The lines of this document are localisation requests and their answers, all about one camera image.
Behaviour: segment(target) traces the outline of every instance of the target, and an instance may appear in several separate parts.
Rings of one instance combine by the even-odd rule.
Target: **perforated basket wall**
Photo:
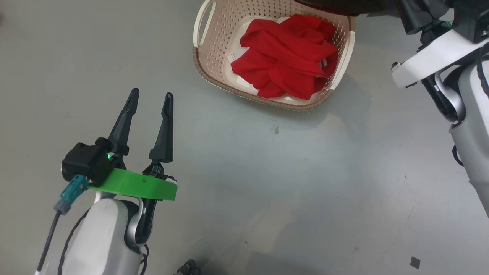
[[[327,81],[325,87],[319,92],[320,96],[308,105],[297,106],[287,103],[276,102],[271,99],[261,98],[249,94],[226,84],[222,68],[226,60],[226,48],[231,40],[232,34],[239,22],[249,16],[261,16],[273,19],[291,16],[293,14],[307,14],[320,17],[332,23],[336,27],[331,43],[338,48],[338,64],[336,71],[347,66],[348,62],[342,56],[347,54],[346,47],[350,31],[354,30],[352,18],[337,14],[319,11],[293,0],[212,0],[216,3],[214,14],[209,23],[209,28],[202,46],[194,47],[194,62],[199,73],[211,84],[236,95],[254,100],[260,103],[290,109],[304,111],[315,108],[324,103],[332,94],[332,82],[337,73],[334,73]]]

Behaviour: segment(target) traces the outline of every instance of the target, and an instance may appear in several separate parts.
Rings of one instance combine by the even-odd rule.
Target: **small black square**
[[[409,264],[410,266],[419,269],[421,264],[421,260],[417,259],[415,257],[411,257],[411,263]]]

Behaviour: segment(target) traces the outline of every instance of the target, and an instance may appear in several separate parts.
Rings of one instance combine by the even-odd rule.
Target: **basket handle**
[[[207,18],[207,23],[205,25],[204,32],[199,34],[200,28],[202,26],[202,20],[204,14],[207,12],[209,7],[211,7],[211,12],[209,13],[209,17]],[[200,47],[204,43],[205,35],[207,34],[207,30],[209,29],[209,25],[211,24],[212,16],[214,15],[214,11],[216,10],[216,1],[215,0],[205,0],[202,7],[200,7],[199,13],[197,14],[197,18],[195,19],[194,25],[194,46]]]

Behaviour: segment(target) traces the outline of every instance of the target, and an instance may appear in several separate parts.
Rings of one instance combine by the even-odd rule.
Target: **teal cable connector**
[[[61,199],[56,203],[54,209],[60,211],[62,215],[66,215],[71,209],[73,202],[89,187],[89,184],[85,176],[74,176],[61,193]]]

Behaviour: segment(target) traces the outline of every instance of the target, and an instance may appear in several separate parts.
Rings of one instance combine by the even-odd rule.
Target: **red cloth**
[[[255,19],[241,37],[241,46],[250,49],[231,67],[259,89],[258,96],[309,100],[336,68],[338,50],[326,42],[334,32],[329,22],[309,15],[294,14],[280,24]],[[321,68],[324,59],[328,64]]]

